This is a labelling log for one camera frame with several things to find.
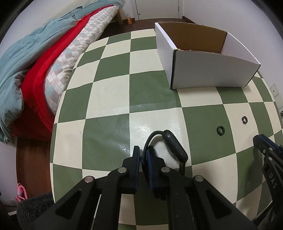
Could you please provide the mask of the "pink slipper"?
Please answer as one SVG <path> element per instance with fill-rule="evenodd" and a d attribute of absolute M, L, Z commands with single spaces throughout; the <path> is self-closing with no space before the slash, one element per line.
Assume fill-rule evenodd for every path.
<path fill-rule="evenodd" d="M 26 189 L 24 188 L 23 185 L 18 183 L 18 185 L 17 185 L 17 196 L 15 197 L 15 200 L 18 203 L 21 203 L 21 201 L 27 200 L 27 199 L 28 199 L 28 196 L 27 196 Z"/>

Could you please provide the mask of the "white wall socket strip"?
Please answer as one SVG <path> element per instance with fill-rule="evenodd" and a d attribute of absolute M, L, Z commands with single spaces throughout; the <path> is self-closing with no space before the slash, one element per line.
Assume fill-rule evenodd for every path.
<path fill-rule="evenodd" d="M 277 107 L 278 107 L 278 111 L 280 113 L 280 115 L 282 116 L 282 109 L 283 109 L 283 100 L 282 100 L 282 96 L 279 94 L 279 91 L 276 87 L 275 84 L 273 84 L 271 87 L 270 87 L 270 90 L 272 92 L 272 96 L 274 97 L 275 99 L 275 102 L 277 104 Z"/>

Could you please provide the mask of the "white cardboard box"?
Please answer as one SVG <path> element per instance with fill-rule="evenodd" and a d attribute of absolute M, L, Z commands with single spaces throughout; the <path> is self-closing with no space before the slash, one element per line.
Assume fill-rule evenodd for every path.
<path fill-rule="evenodd" d="M 155 34 L 171 89 L 245 87 L 261 66 L 237 38 L 217 28 L 157 22 Z"/>

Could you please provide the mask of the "checkered mattress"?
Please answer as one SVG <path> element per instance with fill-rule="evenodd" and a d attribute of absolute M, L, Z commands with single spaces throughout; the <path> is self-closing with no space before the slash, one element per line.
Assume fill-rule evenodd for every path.
<path fill-rule="evenodd" d="M 80 55 L 96 41 L 117 14 L 119 6 L 108 6 L 90 17 L 75 39 L 49 68 L 44 85 L 47 107 L 56 114 L 64 88 Z"/>

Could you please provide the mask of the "white door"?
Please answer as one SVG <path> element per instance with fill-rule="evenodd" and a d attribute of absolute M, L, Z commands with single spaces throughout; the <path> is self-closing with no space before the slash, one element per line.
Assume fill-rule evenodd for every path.
<path fill-rule="evenodd" d="M 137 0 L 134 2 L 139 20 L 182 17 L 183 1 L 180 0 Z"/>

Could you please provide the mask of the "orange bottle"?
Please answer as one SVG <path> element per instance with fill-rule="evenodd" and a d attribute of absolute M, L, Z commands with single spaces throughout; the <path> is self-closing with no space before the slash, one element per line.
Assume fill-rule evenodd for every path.
<path fill-rule="evenodd" d="M 127 14 L 127 21 L 128 21 L 128 24 L 132 24 L 132 19 L 131 19 L 130 14 Z"/>

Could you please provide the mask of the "red blanket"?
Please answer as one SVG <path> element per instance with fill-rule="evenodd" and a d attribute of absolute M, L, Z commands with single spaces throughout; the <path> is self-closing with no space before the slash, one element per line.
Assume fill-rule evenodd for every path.
<path fill-rule="evenodd" d="M 79 6 L 15 42 L 1 58 L 1 140 L 49 140 L 71 71 L 119 9 Z"/>

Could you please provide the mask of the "black smart band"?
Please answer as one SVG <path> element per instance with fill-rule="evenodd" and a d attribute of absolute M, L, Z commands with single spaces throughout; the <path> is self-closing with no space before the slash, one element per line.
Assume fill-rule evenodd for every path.
<path fill-rule="evenodd" d="M 142 151 L 142 157 L 141 157 L 141 164 L 142 164 L 142 170 L 145 171 L 147 169 L 146 166 L 146 155 L 147 155 L 147 149 L 150 145 L 151 140 L 156 136 L 161 135 L 163 138 L 164 143 L 166 144 L 167 148 L 169 149 L 169 152 L 174 158 L 176 158 L 179 161 L 179 173 L 181 175 L 185 175 L 185 164 L 188 161 L 189 157 L 180 144 L 180 142 L 177 140 L 175 135 L 170 130 L 164 130 L 164 131 L 154 131 L 152 132 L 147 141 L 144 144 L 144 148 Z"/>

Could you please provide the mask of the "teal blanket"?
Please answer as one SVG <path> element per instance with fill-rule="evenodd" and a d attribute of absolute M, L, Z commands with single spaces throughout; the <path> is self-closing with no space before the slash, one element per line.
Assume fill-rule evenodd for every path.
<path fill-rule="evenodd" d="M 20 86 L 27 69 L 73 28 L 79 19 L 108 5 L 123 7 L 123 1 L 95 1 L 78 7 L 59 18 L 48 21 L 43 27 L 12 44 L 1 57 L 1 142 L 11 140 L 11 125 L 24 109 Z"/>

